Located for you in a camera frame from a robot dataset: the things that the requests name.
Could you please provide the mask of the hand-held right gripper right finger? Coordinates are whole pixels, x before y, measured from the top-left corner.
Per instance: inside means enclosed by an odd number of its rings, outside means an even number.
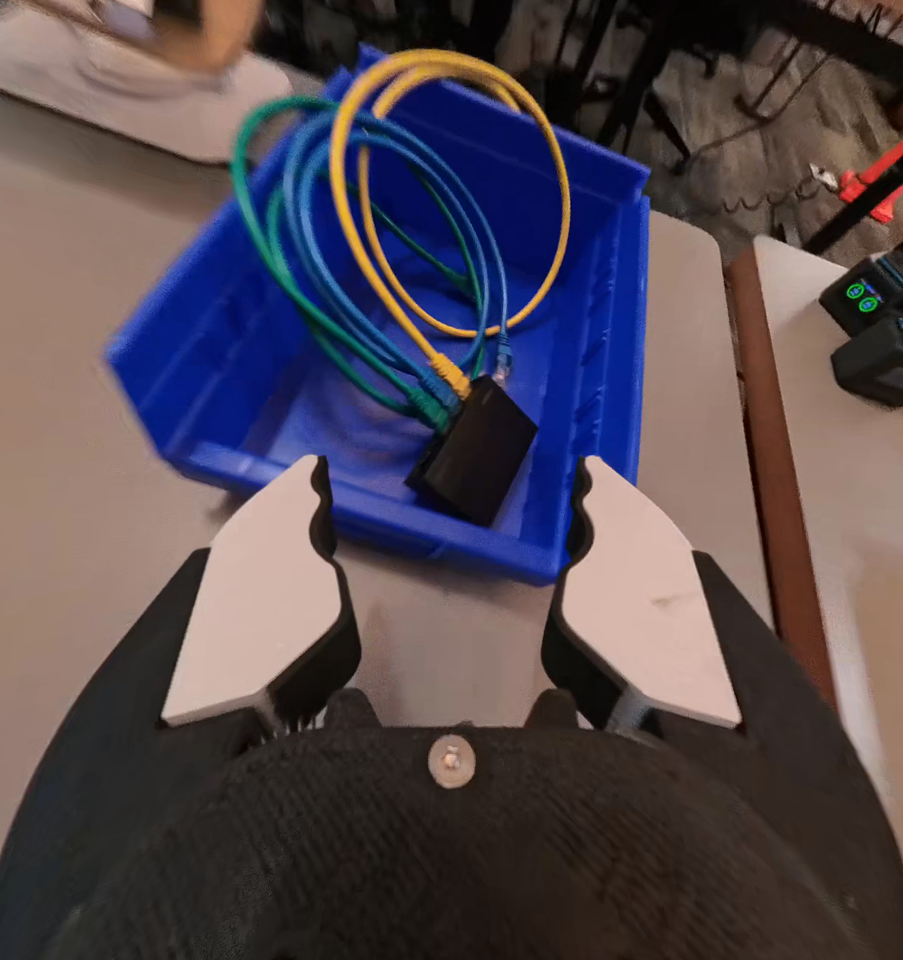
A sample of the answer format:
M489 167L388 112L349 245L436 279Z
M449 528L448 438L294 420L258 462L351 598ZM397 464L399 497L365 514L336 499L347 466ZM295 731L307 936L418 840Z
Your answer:
M685 534L596 455L579 459L569 509L567 564L541 642L545 676L595 730L637 729L654 712L739 726Z

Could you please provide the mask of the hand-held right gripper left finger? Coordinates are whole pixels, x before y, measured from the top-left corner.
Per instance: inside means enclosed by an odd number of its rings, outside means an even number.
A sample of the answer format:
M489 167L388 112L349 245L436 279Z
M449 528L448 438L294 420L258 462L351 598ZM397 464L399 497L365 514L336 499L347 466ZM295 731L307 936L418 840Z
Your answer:
M308 454L213 538L160 718L180 728L252 712L270 732L314 727L362 642L336 558L327 458Z

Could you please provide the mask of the black network switch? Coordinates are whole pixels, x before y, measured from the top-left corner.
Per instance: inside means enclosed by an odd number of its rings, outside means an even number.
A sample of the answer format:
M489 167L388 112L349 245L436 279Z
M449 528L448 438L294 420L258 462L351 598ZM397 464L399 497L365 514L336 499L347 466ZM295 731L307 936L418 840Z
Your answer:
M404 480L431 509L490 527L537 436L537 424L491 375L469 396L443 434L436 434Z

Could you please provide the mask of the blue plastic bin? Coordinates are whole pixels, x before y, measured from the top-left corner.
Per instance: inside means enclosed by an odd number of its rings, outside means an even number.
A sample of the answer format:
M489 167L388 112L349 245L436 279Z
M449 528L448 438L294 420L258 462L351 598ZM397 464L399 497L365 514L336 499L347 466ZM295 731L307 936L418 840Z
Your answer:
M560 193L534 121L435 81L390 113L458 175L493 232L509 316L554 259ZM533 585L566 562L581 456L637 479L650 199L648 167L562 128L570 231L557 277L509 334L508 395L538 432L493 524L430 509L406 484L433 432L365 395L315 342L223 205L117 332L107 359L157 454L183 476L253 494L324 455L337 531L403 556ZM373 148L371 198L434 258L464 273L439 209L400 156Z

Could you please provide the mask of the grey table brown edge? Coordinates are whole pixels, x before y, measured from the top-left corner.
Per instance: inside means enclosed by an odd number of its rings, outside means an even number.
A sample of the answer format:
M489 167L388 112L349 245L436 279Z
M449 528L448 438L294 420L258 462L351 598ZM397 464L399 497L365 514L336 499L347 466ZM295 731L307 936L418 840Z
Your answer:
M758 236L726 276L777 628L903 817L903 409L833 377L842 272Z

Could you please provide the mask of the red black stand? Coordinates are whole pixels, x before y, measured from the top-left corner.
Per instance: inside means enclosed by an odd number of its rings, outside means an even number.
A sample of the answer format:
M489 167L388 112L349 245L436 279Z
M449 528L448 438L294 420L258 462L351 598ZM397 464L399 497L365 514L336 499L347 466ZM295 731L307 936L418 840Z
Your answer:
M866 188L875 183L880 176L903 157L903 139L884 151L870 166L860 172L846 170L839 179L838 197L848 204L858 198ZM903 195L903 184L893 190L887 198L872 209L870 217L882 225L894 220L894 208Z

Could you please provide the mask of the white board stand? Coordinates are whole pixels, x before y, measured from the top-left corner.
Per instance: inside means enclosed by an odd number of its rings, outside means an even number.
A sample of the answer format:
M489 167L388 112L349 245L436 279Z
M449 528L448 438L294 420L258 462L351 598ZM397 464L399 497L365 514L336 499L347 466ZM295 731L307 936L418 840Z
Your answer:
M0 2L0 93L185 160L229 160L253 109L290 94L287 71L242 52L205 70L155 49L152 2Z

